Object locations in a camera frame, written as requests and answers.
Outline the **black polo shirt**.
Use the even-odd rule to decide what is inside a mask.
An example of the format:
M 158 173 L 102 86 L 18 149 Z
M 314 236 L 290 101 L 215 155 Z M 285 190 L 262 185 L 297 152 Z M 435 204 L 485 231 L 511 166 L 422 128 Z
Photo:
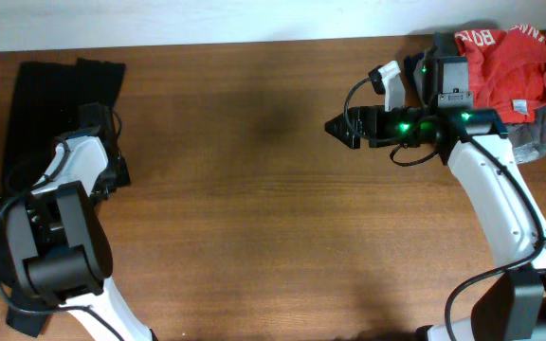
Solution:
M 97 102 L 115 111 L 125 71 L 122 63 L 87 59 L 20 65 L 4 148 L 0 207 L 38 180 L 53 158 L 55 137 L 78 128 L 80 106 Z M 31 317 L 8 308 L 6 319 L 16 331 L 34 337 L 51 316 Z

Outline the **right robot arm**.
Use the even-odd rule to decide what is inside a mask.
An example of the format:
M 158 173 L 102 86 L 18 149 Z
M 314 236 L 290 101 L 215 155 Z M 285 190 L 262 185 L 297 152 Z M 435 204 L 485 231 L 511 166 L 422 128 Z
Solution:
M 419 340 L 546 340 L 546 220 L 516 164 L 496 110 L 478 109 L 461 56 L 428 51 L 415 66 L 420 107 L 405 103 L 397 62 L 380 65 L 367 82 L 384 98 L 375 106 L 345 104 L 325 131 L 351 149 L 433 147 L 466 192 L 489 244 L 492 286 L 469 316 L 446 314 L 419 328 Z

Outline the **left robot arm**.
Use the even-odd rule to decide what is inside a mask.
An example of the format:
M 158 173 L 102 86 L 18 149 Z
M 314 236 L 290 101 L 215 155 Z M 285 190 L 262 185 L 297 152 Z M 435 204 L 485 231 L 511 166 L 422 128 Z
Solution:
M 94 102 L 79 126 L 54 139 L 38 180 L 0 207 L 0 296 L 31 317 L 73 315 L 95 340 L 155 340 L 113 278 L 113 254 L 97 208 L 130 185 L 118 147 L 119 115 Z

